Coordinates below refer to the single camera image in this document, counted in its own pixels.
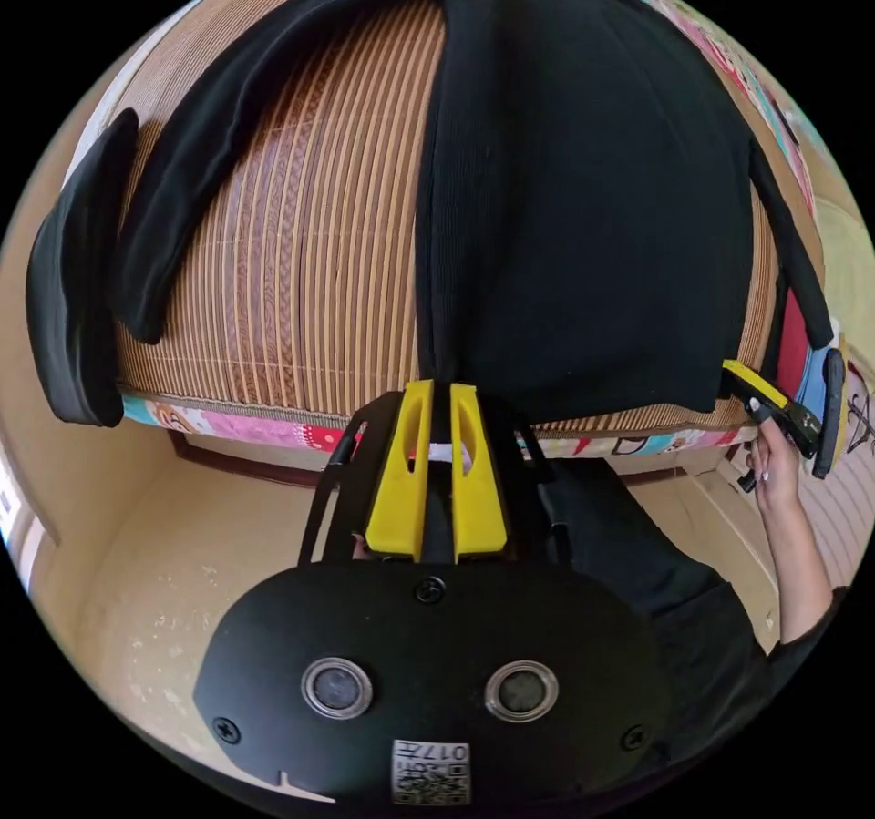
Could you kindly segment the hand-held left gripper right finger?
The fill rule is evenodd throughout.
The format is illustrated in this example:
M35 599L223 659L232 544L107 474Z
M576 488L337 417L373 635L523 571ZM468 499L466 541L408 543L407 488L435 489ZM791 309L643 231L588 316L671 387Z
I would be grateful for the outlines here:
M454 552L457 556L498 555L508 534L474 386L449 387L449 417Z

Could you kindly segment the person's right hand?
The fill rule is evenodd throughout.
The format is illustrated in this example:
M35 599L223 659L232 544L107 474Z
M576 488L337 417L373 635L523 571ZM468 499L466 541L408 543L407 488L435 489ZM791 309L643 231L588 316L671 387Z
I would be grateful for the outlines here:
M755 496L765 520L787 515L799 507L799 455L774 418L758 426L747 465L754 471Z

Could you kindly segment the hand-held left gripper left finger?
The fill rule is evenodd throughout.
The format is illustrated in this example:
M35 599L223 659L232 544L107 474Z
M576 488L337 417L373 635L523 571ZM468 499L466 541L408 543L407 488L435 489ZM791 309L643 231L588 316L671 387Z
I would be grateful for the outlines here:
M365 539L378 555L419 555L427 504L434 382L420 380L401 394Z

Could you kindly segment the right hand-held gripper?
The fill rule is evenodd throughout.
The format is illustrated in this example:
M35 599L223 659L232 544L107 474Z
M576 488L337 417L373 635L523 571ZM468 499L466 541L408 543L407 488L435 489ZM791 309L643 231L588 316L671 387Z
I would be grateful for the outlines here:
M804 459L814 458L819 447L821 424L806 406L788 399L758 372L737 359L723 361L722 385L729 394L746 404L746 412L755 424L774 420Z

